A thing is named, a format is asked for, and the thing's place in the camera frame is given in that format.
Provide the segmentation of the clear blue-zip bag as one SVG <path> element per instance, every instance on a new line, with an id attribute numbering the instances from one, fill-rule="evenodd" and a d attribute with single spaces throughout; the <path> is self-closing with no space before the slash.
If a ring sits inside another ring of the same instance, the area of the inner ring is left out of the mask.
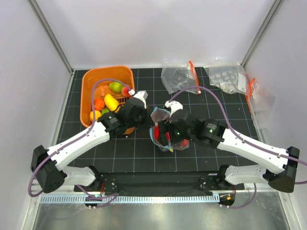
<path id="1" fill-rule="evenodd" d="M 175 150 L 178 150 L 178 144 L 180 142 L 176 144 L 171 144 L 170 141 L 168 141 L 166 146 L 162 146 L 162 144 L 158 142 L 157 140 L 155 140 L 154 138 L 154 128 L 157 127 L 157 124 L 159 121 L 168 119 L 169 115 L 170 115 L 169 111 L 155 107 L 153 112 L 151 113 L 151 119 L 154 121 L 154 126 L 150 128 L 149 133 L 150 133 L 151 140 L 161 151 L 174 152 Z"/>

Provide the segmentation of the orange plastic basket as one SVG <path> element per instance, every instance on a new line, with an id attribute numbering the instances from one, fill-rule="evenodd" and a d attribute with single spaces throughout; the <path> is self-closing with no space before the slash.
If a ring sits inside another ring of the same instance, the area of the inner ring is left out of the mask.
<path id="1" fill-rule="evenodd" d="M 135 89 L 132 70 L 126 66 L 103 67 L 87 71 L 82 78 L 80 107 L 80 121 L 86 128 L 88 128 L 92 123 L 90 121 L 90 113 L 92 111 L 92 89 L 98 81 L 103 79 L 109 79 L 109 81 L 101 82 L 96 86 L 94 91 L 95 99 L 103 99 L 105 95 L 111 94 L 121 105 L 128 100 L 128 98 L 124 97 L 121 92 L 115 93 L 109 88 L 108 85 L 113 80 L 119 80 L 128 85 L 131 89 Z"/>

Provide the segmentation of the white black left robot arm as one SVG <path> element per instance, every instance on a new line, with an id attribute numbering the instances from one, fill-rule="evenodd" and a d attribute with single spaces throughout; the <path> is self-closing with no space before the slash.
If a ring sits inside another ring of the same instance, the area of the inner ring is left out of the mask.
<path id="1" fill-rule="evenodd" d="M 55 146 L 42 145 L 33 151 L 30 183 L 37 180 L 43 193 L 59 189 L 65 182 L 83 185 L 91 192 L 101 188 L 101 179 L 93 167 L 69 167 L 69 163 L 93 147 L 121 137 L 129 128 L 149 129 L 153 122 L 149 116 L 146 99 L 137 93 L 128 99 L 118 112 L 108 112 L 87 129 Z"/>

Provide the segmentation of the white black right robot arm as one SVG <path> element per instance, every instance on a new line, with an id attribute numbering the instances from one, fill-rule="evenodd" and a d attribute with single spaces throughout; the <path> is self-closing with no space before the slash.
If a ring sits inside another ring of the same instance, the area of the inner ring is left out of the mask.
<path id="1" fill-rule="evenodd" d="M 157 122 L 153 138 L 163 147 L 172 148 L 182 141 L 193 141 L 199 146 L 232 152 L 255 163 L 250 166 L 222 165 L 216 177 L 216 184 L 222 190 L 232 185 L 255 183 L 268 184 L 280 192 L 294 191 L 300 154 L 296 147 L 273 147 L 214 119 L 200 121 L 185 110 L 178 110 Z"/>

